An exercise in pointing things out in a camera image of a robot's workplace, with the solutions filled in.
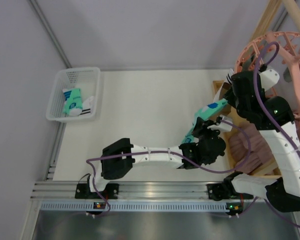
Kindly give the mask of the green blue patterned sock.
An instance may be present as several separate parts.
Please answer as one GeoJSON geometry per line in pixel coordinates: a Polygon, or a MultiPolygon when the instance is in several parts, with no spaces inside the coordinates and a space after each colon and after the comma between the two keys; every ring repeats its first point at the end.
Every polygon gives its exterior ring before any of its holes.
{"type": "Polygon", "coordinates": [[[62,90],[65,102],[63,113],[70,117],[77,117],[83,109],[82,94],[80,88],[64,88],[62,90]]]}

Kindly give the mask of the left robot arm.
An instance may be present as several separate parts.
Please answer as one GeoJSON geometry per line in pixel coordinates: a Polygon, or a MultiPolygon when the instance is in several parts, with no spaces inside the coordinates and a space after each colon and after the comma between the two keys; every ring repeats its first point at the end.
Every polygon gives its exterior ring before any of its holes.
{"type": "Polygon", "coordinates": [[[216,122],[198,117],[190,136],[198,141],[187,139],[179,146],[168,148],[145,147],[132,144],[129,138],[121,138],[102,150],[97,159],[99,167],[93,167],[88,178],[92,193],[102,192],[112,180],[123,178],[131,169],[137,167],[169,167],[172,169],[196,169],[214,163],[224,156],[225,141],[219,136],[230,132],[232,127],[224,123],[224,116],[216,122]]]}

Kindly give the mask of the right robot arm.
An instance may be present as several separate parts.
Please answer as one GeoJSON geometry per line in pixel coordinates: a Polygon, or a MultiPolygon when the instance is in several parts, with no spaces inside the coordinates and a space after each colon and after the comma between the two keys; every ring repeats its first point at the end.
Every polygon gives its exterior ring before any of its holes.
{"type": "Polygon", "coordinates": [[[267,200],[282,213],[300,212],[300,141],[289,103],[281,96],[266,97],[261,77],[252,71],[231,76],[225,99],[265,139],[278,165],[278,179],[233,173],[225,178],[235,193],[267,200]]]}

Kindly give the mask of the white black-striped sock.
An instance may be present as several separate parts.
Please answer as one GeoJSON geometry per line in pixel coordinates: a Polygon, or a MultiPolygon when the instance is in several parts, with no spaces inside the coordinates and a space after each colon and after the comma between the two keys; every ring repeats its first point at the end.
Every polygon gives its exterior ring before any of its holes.
{"type": "Polygon", "coordinates": [[[94,105],[94,96],[88,97],[83,103],[82,103],[82,112],[80,113],[80,116],[90,114],[94,105]]]}

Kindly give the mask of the pink round clip hanger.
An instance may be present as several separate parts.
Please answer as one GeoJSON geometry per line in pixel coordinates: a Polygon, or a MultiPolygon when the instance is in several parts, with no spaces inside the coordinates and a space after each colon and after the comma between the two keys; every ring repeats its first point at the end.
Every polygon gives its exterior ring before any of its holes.
{"type": "Polygon", "coordinates": [[[281,95],[290,104],[296,120],[300,124],[300,33],[293,31],[269,31],[265,35],[249,42],[239,54],[234,72],[253,71],[258,56],[263,48],[270,42],[276,41],[280,45],[280,50],[272,62],[269,62],[276,51],[272,46],[260,64],[267,64],[268,69],[274,69],[279,73],[278,83],[272,87],[267,96],[273,97],[281,95]],[[283,72],[288,68],[292,77],[292,82],[285,82],[283,72]]]}

